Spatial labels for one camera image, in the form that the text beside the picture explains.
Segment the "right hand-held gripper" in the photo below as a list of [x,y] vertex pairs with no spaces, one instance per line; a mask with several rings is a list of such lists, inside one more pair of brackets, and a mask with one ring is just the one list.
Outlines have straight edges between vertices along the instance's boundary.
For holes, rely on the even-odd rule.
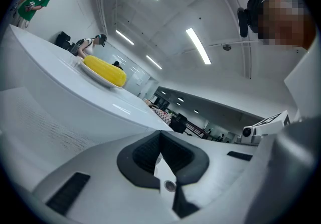
[[290,124],[288,112],[281,113],[261,120],[251,126],[243,128],[242,135],[236,139],[237,144],[259,144],[263,137],[277,134]]

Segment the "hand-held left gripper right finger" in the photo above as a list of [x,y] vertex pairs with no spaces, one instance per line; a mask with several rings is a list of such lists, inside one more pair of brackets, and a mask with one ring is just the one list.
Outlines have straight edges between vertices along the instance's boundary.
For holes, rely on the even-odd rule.
[[161,218],[247,218],[266,174],[270,138],[257,147],[160,133],[165,161],[176,175],[173,204]]

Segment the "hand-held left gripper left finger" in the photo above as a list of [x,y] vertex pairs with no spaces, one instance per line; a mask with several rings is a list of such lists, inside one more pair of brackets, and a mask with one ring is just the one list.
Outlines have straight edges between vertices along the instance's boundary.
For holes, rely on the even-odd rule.
[[46,176],[33,190],[43,203],[73,176],[89,175],[88,182],[62,217],[69,223],[173,223],[176,214],[157,189],[140,188],[119,171],[120,151],[150,132],[99,144],[79,153]]

